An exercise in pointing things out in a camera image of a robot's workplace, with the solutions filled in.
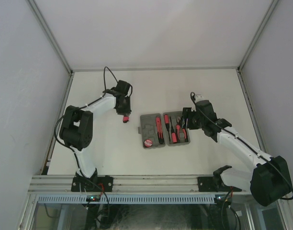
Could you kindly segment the grey plastic tool case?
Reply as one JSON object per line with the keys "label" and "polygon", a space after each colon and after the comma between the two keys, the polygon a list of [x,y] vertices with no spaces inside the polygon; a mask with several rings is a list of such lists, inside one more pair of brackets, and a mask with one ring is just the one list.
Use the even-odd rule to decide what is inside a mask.
{"label": "grey plastic tool case", "polygon": [[[184,140],[183,137],[181,137],[181,140],[178,141],[177,143],[173,143],[172,142],[172,138],[171,138],[171,124],[170,124],[170,129],[169,129],[169,136],[168,137],[168,133],[166,130],[166,126],[165,126],[165,121],[164,121],[164,115],[167,114],[169,116],[169,118],[171,117],[172,119],[172,123],[175,129],[175,133],[177,135],[177,130],[176,130],[176,120],[177,117],[182,117],[182,112],[181,111],[173,111],[173,112],[166,112],[163,114],[146,114],[146,115],[141,115],[140,116],[140,127],[138,128],[138,133],[141,135],[142,137],[142,147],[144,149],[158,149],[158,148],[163,148],[165,146],[170,146],[170,147],[174,147],[174,146],[182,146],[182,145],[188,145],[190,143],[190,136],[188,133],[188,130],[186,128],[184,128],[187,132],[187,139]],[[156,127],[156,117],[159,116],[161,119],[161,125],[162,125],[162,132],[163,132],[163,137],[164,137],[164,144],[159,144],[158,141],[158,134],[157,134],[157,127]],[[150,148],[145,148],[144,147],[144,141],[146,139],[150,139],[153,141],[153,146]]]}

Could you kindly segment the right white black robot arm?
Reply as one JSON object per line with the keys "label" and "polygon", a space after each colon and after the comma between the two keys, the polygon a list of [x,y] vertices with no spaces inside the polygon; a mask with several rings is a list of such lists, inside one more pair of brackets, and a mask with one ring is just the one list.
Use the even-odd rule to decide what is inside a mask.
{"label": "right white black robot arm", "polygon": [[286,160],[273,157],[250,144],[223,118],[218,118],[209,100],[191,92],[193,107],[184,107],[183,125],[189,130],[201,129],[214,142],[228,148],[246,166],[247,171],[226,165],[214,172],[213,185],[218,191],[236,187],[249,191],[266,207],[273,202],[293,200],[293,185]]}

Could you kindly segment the long red black screwdriver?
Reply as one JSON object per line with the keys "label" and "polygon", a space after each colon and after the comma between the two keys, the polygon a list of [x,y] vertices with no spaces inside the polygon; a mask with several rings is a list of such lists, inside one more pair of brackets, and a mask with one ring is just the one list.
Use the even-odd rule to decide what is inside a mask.
{"label": "long red black screwdriver", "polygon": [[169,136],[169,129],[170,129],[169,116],[167,114],[164,115],[164,121],[165,121],[166,130],[168,133],[168,137],[170,137]]}

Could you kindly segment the black tape roll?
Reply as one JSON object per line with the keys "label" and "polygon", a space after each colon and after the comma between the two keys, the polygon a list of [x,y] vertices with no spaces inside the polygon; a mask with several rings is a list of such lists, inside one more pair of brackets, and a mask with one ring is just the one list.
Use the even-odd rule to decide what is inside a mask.
{"label": "black tape roll", "polygon": [[150,139],[146,139],[145,141],[144,141],[144,147],[145,148],[150,148],[150,147],[152,147],[153,146],[153,141],[152,140],[150,140]]}

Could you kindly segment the red black pliers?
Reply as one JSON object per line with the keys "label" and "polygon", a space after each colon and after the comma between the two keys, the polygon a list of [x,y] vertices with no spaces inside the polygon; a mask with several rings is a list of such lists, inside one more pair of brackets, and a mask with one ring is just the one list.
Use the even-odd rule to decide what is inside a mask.
{"label": "red black pliers", "polygon": [[184,140],[187,139],[187,132],[186,130],[182,127],[182,117],[177,117],[176,120],[176,130],[177,130],[177,139],[178,141],[181,140],[181,137],[183,137]]}

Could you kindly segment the red black utility knife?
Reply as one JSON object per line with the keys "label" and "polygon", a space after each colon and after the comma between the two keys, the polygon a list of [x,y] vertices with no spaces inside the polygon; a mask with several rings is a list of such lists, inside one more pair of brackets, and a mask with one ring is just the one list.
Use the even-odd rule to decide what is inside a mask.
{"label": "red black utility knife", "polygon": [[159,144],[164,144],[164,137],[163,137],[163,132],[162,132],[161,119],[160,119],[159,116],[156,117],[156,127],[157,127],[157,134],[158,134]]}

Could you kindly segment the red hex key set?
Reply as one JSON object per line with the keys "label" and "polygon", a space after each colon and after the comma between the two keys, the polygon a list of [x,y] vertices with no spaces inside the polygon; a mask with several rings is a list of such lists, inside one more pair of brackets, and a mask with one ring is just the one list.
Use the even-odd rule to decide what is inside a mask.
{"label": "red hex key set", "polygon": [[123,116],[123,123],[127,123],[129,122],[129,116],[128,115],[124,115]]}

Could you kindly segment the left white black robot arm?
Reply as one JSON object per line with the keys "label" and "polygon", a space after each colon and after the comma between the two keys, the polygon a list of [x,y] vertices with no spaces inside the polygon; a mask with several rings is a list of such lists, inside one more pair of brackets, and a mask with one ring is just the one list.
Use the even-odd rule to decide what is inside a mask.
{"label": "left white black robot arm", "polygon": [[98,187],[97,169],[92,160],[89,145],[93,138],[93,121],[104,113],[114,109],[123,116],[123,122],[129,122],[131,114],[130,97],[133,87],[119,80],[115,87],[103,91],[103,95],[82,107],[68,106],[60,118],[61,126],[57,141],[70,149],[77,163],[77,177],[82,179],[81,186],[89,192]]}

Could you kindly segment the short red black screwdriver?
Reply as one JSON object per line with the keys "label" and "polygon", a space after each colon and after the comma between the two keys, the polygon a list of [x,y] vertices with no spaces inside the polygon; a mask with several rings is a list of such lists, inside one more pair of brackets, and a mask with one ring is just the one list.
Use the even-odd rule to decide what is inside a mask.
{"label": "short red black screwdriver", "polygon": [[172,138],[172,142],[173,143],[177,143],[177,137],[176,137],[176,133],[175,133],[175,129],[174,129],[173,123],[172,123],[172,119],[171,119],[171,117],[169,119],[170,119],[170,124],[171,124],[171,138]]}

